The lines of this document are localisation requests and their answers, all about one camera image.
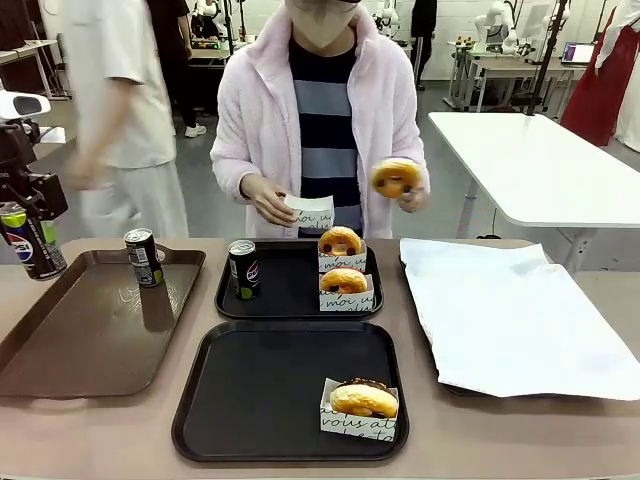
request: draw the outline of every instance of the donut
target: donut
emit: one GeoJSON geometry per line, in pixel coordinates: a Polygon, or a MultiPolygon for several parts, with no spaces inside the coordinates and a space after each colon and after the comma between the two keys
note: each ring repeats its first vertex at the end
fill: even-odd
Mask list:
{"type": "Polygon", "coordinates": [[[353,268],[334,268],[320,279],[320,290],[331,293],[363,293],[367,291],[367,279],[353,268]]]}
{"type": "Polygon", "coordinates": [[[343,383],[329,398],[336,412],[358,417],[395,418],[398,400],[383,383],[354,378],[343,383]]]}
{"type": "Polygon", "coordinates": [[[360,237],[347,227],[333,227],[324,232],[318,248],[322,253],[339,257],[359,255],[360,237]]]}
{"type": "Polygon", "coordinates": [[[386,198],[400,198],[420,188],[422,174],[415,162],[408,158],[388,158],[373,170],[373,188],[386,198]]]}

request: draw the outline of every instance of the brown tray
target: brown tray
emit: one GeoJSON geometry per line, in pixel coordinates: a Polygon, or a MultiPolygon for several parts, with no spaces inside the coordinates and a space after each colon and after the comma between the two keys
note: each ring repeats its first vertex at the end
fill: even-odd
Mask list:
{"type": "Polygon", "coordinates": [[[126,250],[81,254],[0,343],[0,396],[65,400],[149,386],[205,259],[158,249],[165,281],[154,288],[138,287],[126,250]]]}

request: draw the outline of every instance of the laptop screen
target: laptop screen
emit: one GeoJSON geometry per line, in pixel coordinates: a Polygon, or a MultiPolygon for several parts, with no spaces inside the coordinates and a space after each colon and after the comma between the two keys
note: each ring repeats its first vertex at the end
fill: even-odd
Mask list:
{"type": "Polygon", "coordinates": [[[567,43],[562,55],[563,63],[578,63],[586,65],[591,61],[596,46],[592,43],[567,43]]]}

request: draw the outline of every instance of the striped shirt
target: striped shirt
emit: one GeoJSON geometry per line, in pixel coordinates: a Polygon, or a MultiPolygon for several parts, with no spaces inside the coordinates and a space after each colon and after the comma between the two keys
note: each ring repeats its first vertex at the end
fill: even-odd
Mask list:
{"type": "MultiPolygon", "coordinates": [[[[347,82],[356,62],[353,49],[337,57],[314,55],[291,40],[289,61],[300,115],[302,198],[333,195],[335,225],[362,236],[358,148],[351,126],[347,82]]],[[[300,229],[300,238],[323,232],[300,229]]]]}

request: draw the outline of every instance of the laptop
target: laptop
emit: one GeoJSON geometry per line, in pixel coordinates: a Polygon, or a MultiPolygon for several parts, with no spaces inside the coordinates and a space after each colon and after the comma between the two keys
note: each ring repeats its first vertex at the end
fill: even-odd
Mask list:
{"type": "Polygon", "coordinates": [[[595,48],[593,43],[568,42],[564,46],[562,64],[567,67],[586,67],[591,61],[595,48]]]}

